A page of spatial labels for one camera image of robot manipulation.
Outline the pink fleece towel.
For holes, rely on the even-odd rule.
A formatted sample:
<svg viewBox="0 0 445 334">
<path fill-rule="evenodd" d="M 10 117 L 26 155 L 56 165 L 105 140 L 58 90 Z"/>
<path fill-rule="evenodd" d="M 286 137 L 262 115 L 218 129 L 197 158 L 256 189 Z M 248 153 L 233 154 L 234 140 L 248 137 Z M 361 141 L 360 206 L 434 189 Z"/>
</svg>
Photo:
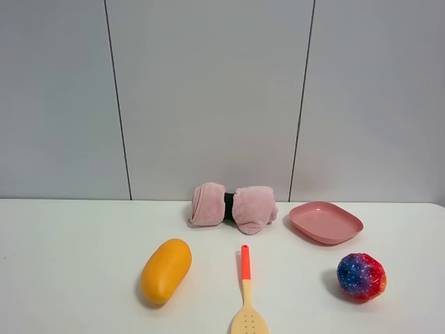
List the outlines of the pink fleece towel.
<svg viewBox="0 0 445 334">
<path fill-rule="evenodd" d="M 197 186 L 192 199 L 190 223 L 199 227 L 217 226 L 225 215 L 226 188 L 214 182 Z M 233 217 L 237 228 L 247 235 L 257 234 L 277 218 L 274 191 L 269 186 L 248 186 L 234 192 Z"/>
</svg>

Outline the red blue speckled ball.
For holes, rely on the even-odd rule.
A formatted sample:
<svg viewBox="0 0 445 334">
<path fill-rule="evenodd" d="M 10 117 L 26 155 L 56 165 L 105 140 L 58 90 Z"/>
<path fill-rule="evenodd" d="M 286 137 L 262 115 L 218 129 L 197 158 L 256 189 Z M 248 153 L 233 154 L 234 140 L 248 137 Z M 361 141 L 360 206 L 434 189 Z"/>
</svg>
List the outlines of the red blue speckled ball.
<svg viewBox="0 0 445 334">
<path fill-rule="evenodd" d="M 351 253 L 337 266 L 337 279 L 342 291 L 358 303 L 366 303 L 381 295 L 387 286 L 384 267 L 366 253 Z"/>
</svg>

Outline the orange beige slotted spatula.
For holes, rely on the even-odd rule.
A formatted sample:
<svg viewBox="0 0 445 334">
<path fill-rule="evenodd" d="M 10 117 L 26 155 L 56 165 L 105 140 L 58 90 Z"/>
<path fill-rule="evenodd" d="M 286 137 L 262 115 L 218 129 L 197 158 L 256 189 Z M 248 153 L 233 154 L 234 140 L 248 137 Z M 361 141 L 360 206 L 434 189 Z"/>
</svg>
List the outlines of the orange beige slotted spatula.
<svg viewBox="0 0 445 334">
<path fill-rule="evenodd" d="M 241 246 L 241 287 L 243 305 L 232 320 L 231 334 L 260 333 L 259 314 L 252 306 L 250 249 Z"/>
</svg>

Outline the pink plastic plate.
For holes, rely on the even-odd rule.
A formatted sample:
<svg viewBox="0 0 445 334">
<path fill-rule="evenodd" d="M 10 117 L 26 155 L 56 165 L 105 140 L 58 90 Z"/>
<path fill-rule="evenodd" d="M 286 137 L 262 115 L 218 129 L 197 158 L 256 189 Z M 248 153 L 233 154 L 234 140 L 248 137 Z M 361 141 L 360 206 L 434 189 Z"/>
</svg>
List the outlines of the pink plastic plate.
<svg viewBox="0 0 445 334">
<path fill-rule="evenodd" d="M 356 216 L 323 201 L 294 207 L 289 212 L 289 220 L 294 228 L 310 239 L 329 246 L 348 241 L 364 229 L 363 223 Z"/>
</svg>

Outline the yellow toy mango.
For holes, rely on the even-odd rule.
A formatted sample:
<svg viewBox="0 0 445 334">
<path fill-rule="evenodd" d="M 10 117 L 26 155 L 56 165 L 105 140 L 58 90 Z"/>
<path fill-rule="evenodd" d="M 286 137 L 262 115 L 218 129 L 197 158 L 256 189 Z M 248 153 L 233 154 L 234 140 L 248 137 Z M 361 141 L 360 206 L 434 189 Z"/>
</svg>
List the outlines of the yellow toy mango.
<svg viewBox="0 0 445 334">
<path fill-rule="evenodd" d="M 192 264 L 192 253 L 181 239 L 161 244 L 147 261 L 140 275 L 140 288 L 154 305 L 167 303 L 186 277 Z"/>
</svg>

